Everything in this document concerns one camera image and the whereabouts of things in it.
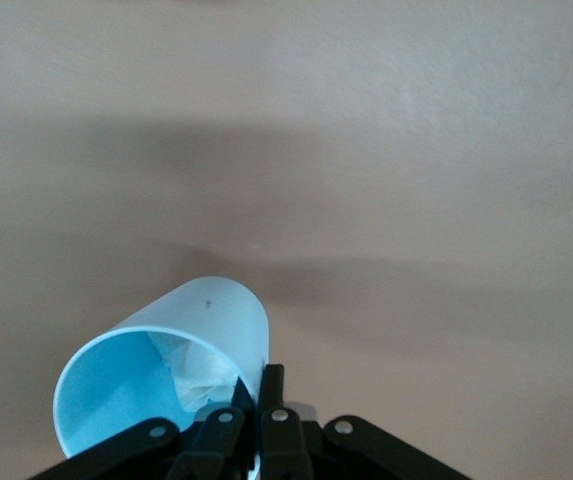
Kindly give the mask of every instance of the metal bolt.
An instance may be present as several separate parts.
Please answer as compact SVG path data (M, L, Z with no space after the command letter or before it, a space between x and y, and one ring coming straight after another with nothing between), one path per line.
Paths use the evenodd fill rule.
M158 438L164 435L165 433L166 433L166 427L160 425L158 427L152 428L151 431L148 432L148 435L152 438Z
M349 435L353 433L353 425L346 420L340 420L335 424L335 431L342 435Z
M276 422L285 422L288 420L288 412L282 409L274 410L273 413L271 413L270 418Z
M219 420L222 423L231 422L233 420L233 414L230 412L220 413L219 417L217 417L217 420Z

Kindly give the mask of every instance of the white tissue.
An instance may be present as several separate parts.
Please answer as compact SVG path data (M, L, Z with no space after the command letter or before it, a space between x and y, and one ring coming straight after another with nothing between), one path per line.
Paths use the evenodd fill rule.
M164 365L170 368L175 392L184 410L196 412L209 402L231 399L238 374L230 362L181 337L154 332L148 336Z

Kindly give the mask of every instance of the silver screw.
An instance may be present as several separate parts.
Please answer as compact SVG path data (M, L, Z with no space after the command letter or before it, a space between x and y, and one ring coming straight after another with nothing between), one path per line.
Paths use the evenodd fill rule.
M158 427L152 428L151 431L148 432L148 435L152 438L158 438L164 435L165 433L166 433L166 427L160 425Z
M342 435L349 435L353 433L353 425L346 420L340 420L335 424L335 431Z
M219 417L217 417L217 420L219 420L222 423L231 422L233 420L233 414L230 412L220 413Z
M288 412L282 409L274 410L273 413L271 413L270 418L276 422L285 422L288 420Z

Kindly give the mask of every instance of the table surface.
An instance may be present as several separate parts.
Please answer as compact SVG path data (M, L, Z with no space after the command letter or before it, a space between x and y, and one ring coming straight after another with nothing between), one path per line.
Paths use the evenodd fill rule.
M250 287L289 400L573 478L573 2L0 1L0 479L57 377Z

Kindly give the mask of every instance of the light blue plastic cup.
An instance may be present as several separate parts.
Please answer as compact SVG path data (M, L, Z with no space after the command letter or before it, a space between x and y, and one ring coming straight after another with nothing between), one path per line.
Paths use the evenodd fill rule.
M192 280L84 345L64 368L53 401L55 431L67 457L151 417L181 430L185 411L171 371L148 334L191 340L239 373L257 402L268 363L268 319L255 295L221 277Z

